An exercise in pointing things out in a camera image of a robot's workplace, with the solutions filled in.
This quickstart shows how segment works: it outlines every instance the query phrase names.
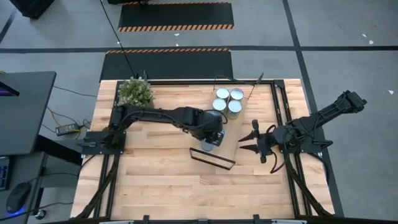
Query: can lid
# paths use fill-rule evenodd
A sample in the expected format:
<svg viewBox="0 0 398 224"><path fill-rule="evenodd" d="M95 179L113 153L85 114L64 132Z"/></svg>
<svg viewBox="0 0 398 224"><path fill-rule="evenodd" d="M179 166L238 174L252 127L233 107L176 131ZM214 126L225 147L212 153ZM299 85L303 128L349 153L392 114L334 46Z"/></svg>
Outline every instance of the can lid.
<svg viewBox="0 0 398 224"><path fill-rule="evenodd" d="M231 100L228 103L228 109L233 113L238 113L242 110L242 104L238 100Z"/></svg>
<svg viewBox="0 0 398 224"><path fill-rule="evenodd" d="M231 97L234 100L242 100L243 91L241 89L235 88L235 89L231 90Z"/></svg>
<svg viewBox="0 0 398 224"><path fill-rule="evenodd" d="M226 108L225 100L219 98L215 99L213 101L213 108L218 111L225 109Z"/></svg>
<svg viewBox="0 0 398 224"><path fill-rule="evenodd" d="M216 91L216 95L221 99L225 99L229 97L229 91L227 88L221 87Z"/></svg>

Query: black cable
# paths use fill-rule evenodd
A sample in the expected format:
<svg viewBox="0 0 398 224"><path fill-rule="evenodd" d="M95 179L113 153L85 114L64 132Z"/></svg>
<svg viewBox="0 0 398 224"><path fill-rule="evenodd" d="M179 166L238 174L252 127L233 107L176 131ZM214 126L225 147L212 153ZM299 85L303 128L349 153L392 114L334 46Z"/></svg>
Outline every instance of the black cable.
<svg viewBox="0 0 398 224"><path fill-rule="evenodd" d="M54 88L58 88L58 89L60 89L60 90L65 90L65 91L68 91L68 92L71 92L71 93L74 93L74 94L77 94L77 95L81 95L81 96L90 96L90 97L95 97L95 98L97 98L97 96L95 96L95 95L90 95L90 94L82 94L82 93L78 93L78 92L75 92L75 91L72 91L72 90L67 90L67 89L65 89L65 88L61 88L61 87L57 87L57 86L53 86Z"/></svg>
<svg viewBox="0 0 398 224"><path fill-rule="evenodd" d="M68 119L70 119L71 121L73 121L77 126L78 126L78 135L77 135L77 137L75 138L75 139L78 139L79 137L80 137L80 134L81 134L81 128L82 127L84 127L85 125L83 125L83 126L80 126L78 123L77 123L77 121L75 121L73 118L70 118L70 117L68 117L68 116L65 116L65 115L62 115L62 114L59 114L59 113L56 113L56 112L54 112L53 110L51 110L49 107L47 107L47 109L49 109L49 111L52 113L52 114L55 114L55 115L58 115L58 116L61 116L61 117L64 117L64 118L68 118Z"/></svg>
<svg viewBox="0 0 398 224"><path fill-rule="evenodd" d="M118 34L116 33L116 31L115 31L114 28L113 28L113 25L112 25L111 20L109 19L108 13L106 13L106 10L105 10L104 4L102 3L102 0L99 0L99 1L100 1L100 3L101 3L102 9L104 10L104 13L105 13L106 18L107 18L109 24L110 24L111 27L112 27L112 31L113 31L114 35L116 36L116 38L117 38L117 40L118 40L118 42L119 42L119 44L120 44L120 48L122 48L122 51L123 51L123 54L124 54L124 58L126 59L126 62L127 62L127 64L129 65L129 67L130 67L130 70L131 70L131 72L132 72L132 76L133 76L134 78L138 78L138 74L137 74L137 76L136 76L136 73L135 73L134 70L132 69L132 66L131 66L131 64L130 64L129 59L127 58L126 51L124 50L124 47L123 47L123 45L122 45L122 42L120 41Z"/></svg>
<svg viewBox="0 0 398 224"><path fill-rule="evenodd" d="M18 214L18 215L13 215L13 216L11 216L11 217L2 218L2 219L0 219L0 222L6 221L6 220L10 220L10 219L12 219L12 218L19 217L19 216L21 216L21 215L26 215L26 214L29 214L30 212L38 212L39 210L44 209L44 208L48 208L48 207L50 207L50 206L52 206L52 205L71 205L71 204L73 204L73 202L68 202L68 203L64 203L64 202L51 203L51 204L49 204L49 205L44 205L44 206L41 206L41 207L39 207L39 208L34 208L34 209L32 209L32 210L30 210L30 211L27 211L27 212L22 212L22 213L20 213L20 214Z"/></svg>
<svg viewBox="0 0 398 224"><path fill-rule="evenodd" d="M165 116L165 117L167 117L167 118L170 118L170 119L171 119L172 121L174 121L175 123L181 125L183 128L189 128L189 129L201 128L201 127L204 127L204 126L206 126L206 125L211 124L212 122L214 122L214 121L209 121L209 122L200 124L200 125L198 125L198 126L190 126L190 125L186 125L186 124L181 123L180 121L176 120L176 119L173 118L172 116L170 116L170 115L168 115L168 114L165 114L165 113L140 110L140 111L135 111L135 112L132 112L132 113L127 114L127 115L122 119L122 121L120 122L119 130L125 129L126 127L124 127L124 123L125 123L129 118L131 118L132 115L139 114L139 113L147 113L147 114L154 114L154 115Z"/></svg>
<svg viewBox="0 0 398 224"><path fill-rule="evenodd" d="M225 116L225 114L224 114L223 112L221 112L221 111L219 111L219 110L214 110L214 109L212 109L212 110L205 110L204 112L206 112L206 111L215 111L215 112L217 112L217 113L220 113L220 114L223 115L223 117L225 118L225 123L223 123L223 124L228 124L228 118Z"/></svg>
<svg viewBox="0 0 398 224"><path fill-rule="evenodd" d="M73 175L73 176L75 176L75 177L78 177L78 175L76 175L76 174L69 174L69 173L53 173L53 174L44 174L44 175L40 175L40 176L38 176L38 177L35 177L35 178L31 179L30 181L33 181L33 180L35 180L35 179L39 179L39 178L41 178L41 177L45 177L45 176L48 176L48 175L60 175L60 174Z"/></svg>
<svg viewBox="0 0 398 224"><path fill-rule="evenodd" d="M303 129L300 129L300 128L295 128L295 127L288 127L287 131L286 131L285 134L284 134L284 140L283 140L283 141L284 141L284 146L285 146L285 149L284 149L284 150L287 150L286 136L287 136L287 133L289 133L289 131L290 131L291 129L303 131L307 136L309 136L310 138L312 138L312 137L311 137L311 134L310 134L308 131L306 131L306 130L303 130ZM287 158L285 158L285 159L284 159L284 162L283 162L278 168L275 169L275 166L276 166L276 164L277 164L277 156L276 156L276 154L275 154L274 152L272 152L272 153L273 153L274 156L275 156L275 164L274 164L273 168L271 169L270 173L271 173L271 174L274 174L274 173L278 172L278 171L286 164Z"/></svg>
<svg viewBox="0 0 398 224"><path fill-rule="evenodd" d="M91 122L88 121L88 120L85 118L85 119L83 119L83 126L86 127L86 128L88 128L88 129L90 129L90 128L91 128Z"/></svg>
<svg viewBox="0 0 398 224"><path fill-rule="evenodd" d="M94 157L95 157L95 155L92 155L90 158L88 158L88 159L86 160L86 162L84 162L84 163L81 165L81 167L80 167L80 169L79 169L79 173L81 172L82 168L87 164L87 162L89 162L90 160L92 160L92 158L94 158Z"/></svg>
<svg viewBox="0 0 398 224"><path fill-rule="evenodd" d="M326 163L326 161L322 157L320 157L318 154L315 154L315 153L308 153L308 154L323 163L323 166L325 168L326 182L329 184L329 168L328 168L328 164Z"/></svg>
<svg viewBox="0 0 398 224"><path fill-rule="evenodd" d="M285 132L285 134L284 134L284 146L285 146L284 150L287 150L287 146L286 146L286 136L287 136L287 133L289 133L289 130L287 130L287 131ZM271 169L270 174L274 174L274 173L278 172L278 171L285 165L285 163L286 163L286 161L287 161L287 158L285 158L285 159L284 159L284 162L283 162L278 168L275 169L275 166L276 166L276 163L277 163L277 159L276 159L277 156L276 156L275 153L274 153L274 155L275 155L275 164L274 164L273 168Z"/></svg>
<svg viewBox="0 0 398 224"><path fill-rule="evenodd" d="M49 131L51 131L52 133L56 133L54 130L51 130L51 128L47 127L46 125L42 124L43 127L47 128Z"/></svg>

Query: wooden tabletop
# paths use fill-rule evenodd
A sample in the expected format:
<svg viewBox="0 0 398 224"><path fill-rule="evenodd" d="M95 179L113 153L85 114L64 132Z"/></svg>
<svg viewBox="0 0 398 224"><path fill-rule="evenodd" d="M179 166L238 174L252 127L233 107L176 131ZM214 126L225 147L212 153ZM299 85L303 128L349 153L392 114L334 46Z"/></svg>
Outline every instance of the wooden tabletop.
<svg viewBox="0 0 398 224"><path fill-rule="evenodd" d="M107 127L116 84L116 80L101 82L91 130L101 131ZM308 116L300 80L286 79L285 85L292 117ZM228 85L232 87L247 89L242 85ZM204 109L209 104L213 85L152 85L152 90L156 108L191 106ZM282 97L278 94L283 108ZM241 137L250 133L253 119L258 119L262 133L270 125L277 124L269 85L255 87L244 114ZM261 164L259 155L237 149L236 165L224 170L191 159L191 140L190 134L170 124L138 122L127 130L112 220L142 220L144 215L150 215L152 220L252 219L254 214L259 214L260 218L294 217L286 170L269 173L275 162L273 156ZM279 165L283 156L277 147L273 150L278 155ZM302 154L301 159L308 188L324 208L333 213L322 163L306 154ZM71 217L78 215L97 191L102 161L103 156L96 156L81 171ZM303 214L303 200L297 186L296 189ZM107 197L105 192L102 215Z"/></svg>

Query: potted plant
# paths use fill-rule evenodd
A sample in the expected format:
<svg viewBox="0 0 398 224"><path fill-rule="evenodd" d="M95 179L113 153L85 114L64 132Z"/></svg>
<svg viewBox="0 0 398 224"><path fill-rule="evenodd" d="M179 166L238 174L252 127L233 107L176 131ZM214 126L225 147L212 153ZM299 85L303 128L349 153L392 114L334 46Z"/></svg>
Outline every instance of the potted plant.
<svg viewBox="0 0 398 224"><path fill-rule="evenodd" d="M144 108L153 108L153 95L150 90L150 84L141 77L124 81L119 87L119 106L139 106Z"/></svg>

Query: computer mouse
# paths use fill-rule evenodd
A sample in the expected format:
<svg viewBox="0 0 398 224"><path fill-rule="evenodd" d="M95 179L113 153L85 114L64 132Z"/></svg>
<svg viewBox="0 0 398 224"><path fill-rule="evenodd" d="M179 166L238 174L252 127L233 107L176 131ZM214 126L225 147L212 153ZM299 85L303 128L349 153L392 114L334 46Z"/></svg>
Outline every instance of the computer mouse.
<svg viewBox="0 0 398 224"><path fill-rule="evenodd" d="M31 187L28 182L20 183L14 187L7 199L7 212L16 213L24 206Z"/></svg>

